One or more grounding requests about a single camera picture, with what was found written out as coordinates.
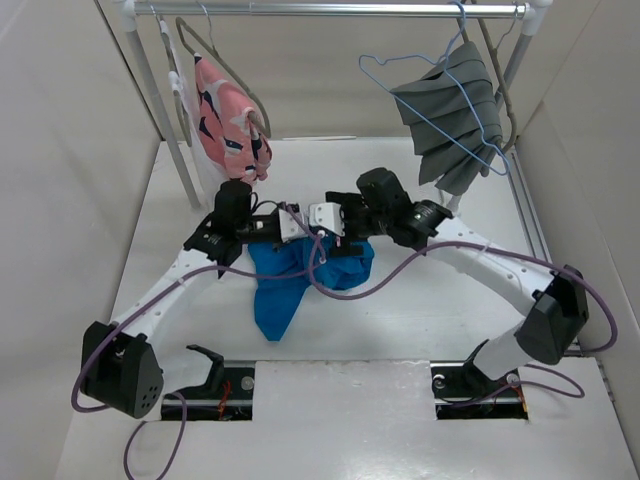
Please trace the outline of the blue t shirt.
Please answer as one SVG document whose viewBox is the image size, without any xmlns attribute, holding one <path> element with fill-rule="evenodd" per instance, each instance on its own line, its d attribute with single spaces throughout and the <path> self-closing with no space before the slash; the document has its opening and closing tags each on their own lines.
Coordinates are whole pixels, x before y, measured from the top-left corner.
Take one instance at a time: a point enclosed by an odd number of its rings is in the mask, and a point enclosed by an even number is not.
<svg viewBox="0 0 640 480">
<path fill-rule="evenodd" d="M 276 250 L 269 243 L 254 243 L 248 253 L 260 276 L 254 295 L 254 321 L 269 341 L 279 341 L 311 286 L 305 272 L 308 263 L 316 267 L 314 278 L 323 287 L 346 291 L 370 277 L 374 250 L 369 242 L 356 244 L 362 253 L 356 256 L 329 257 L 320 262 L 321 252 L 312 253 L 310 238 L 296 240 Z"/>
</svg>

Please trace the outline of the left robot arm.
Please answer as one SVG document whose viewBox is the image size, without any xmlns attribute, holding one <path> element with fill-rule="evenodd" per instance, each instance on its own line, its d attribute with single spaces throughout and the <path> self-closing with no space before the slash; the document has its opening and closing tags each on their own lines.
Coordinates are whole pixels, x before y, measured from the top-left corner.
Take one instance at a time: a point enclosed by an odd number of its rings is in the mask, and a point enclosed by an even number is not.
<svg viewBox="0 0 640 480">
<path fill-rule="evenodd" d="M 213 210 L 184 241 L 168 270 L 132 307 L 84 333 L 81 370 L 71 393 L 72 407 L 90 412 L 79 397 L 96 400 L 95 411 L 112 408 L 130 417 L 146 416 L 164 397 L 212 396 L 224 382 L 224 358 L 190 344 L 176 354 L 161 351 L 169 327 L 189 304 L 233 272 L 250 243 L 284 243 L 296 230 L 293 208 L 277 203 L 259 215 L 251 188 L 238 180 L 223 183 Z"/>
</svg>

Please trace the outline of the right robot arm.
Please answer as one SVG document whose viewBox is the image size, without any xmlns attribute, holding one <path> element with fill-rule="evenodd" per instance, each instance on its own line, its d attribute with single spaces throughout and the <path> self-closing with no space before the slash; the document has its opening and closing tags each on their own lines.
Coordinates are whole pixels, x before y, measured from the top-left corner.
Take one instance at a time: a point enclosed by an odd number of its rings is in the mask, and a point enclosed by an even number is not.
<svg viewBox="0 0 640 480">
<path fill-rule="evenodd" d="M 357 242 L 386 235 L 468 275 L 511 304 L 523 318 L 498 337 L 483 341 L 459 368 L 457 378 L 483 394 L 530 361 L 557 364 L 588 319 L 581 273 L 571 266 L 539 266 L 502 251 L 473 232 L 446 207 L 412 201 L 386 168 L 362 174 L 355 193 L 328 192 L 309 209 L 311 224 L 336 235 L 333 256 L 358 254 Z"/>
</svg>

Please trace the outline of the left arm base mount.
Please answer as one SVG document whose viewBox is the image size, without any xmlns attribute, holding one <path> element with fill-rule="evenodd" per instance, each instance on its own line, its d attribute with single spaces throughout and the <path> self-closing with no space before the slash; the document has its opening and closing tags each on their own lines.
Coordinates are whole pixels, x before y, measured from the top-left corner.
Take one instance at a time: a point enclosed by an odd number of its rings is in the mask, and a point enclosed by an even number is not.
<svg viewBox="0 0 640 480">
<path fill-rule="evenodd" d="M 199 345 L 161 359 L 164 387 L 159 418 L 177 421 L 250 421 L 253 417 L 256 363 L 227 360 Z"/>
</svg>

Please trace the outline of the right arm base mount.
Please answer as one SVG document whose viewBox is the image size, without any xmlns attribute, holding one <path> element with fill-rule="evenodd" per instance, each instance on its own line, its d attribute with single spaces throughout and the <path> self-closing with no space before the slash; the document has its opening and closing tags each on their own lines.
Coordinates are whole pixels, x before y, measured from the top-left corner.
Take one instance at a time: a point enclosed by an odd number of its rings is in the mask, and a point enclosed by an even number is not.
<svg viewBox="0 0 640 480">
<path fill-rule="evenodd" d="M 477 346 L 464 361 L 431 364 L 431 388 L 438 420 L 527 420 L 528 412 L 517 369 L 491 380 L 472 363 Z"/>
</svg>

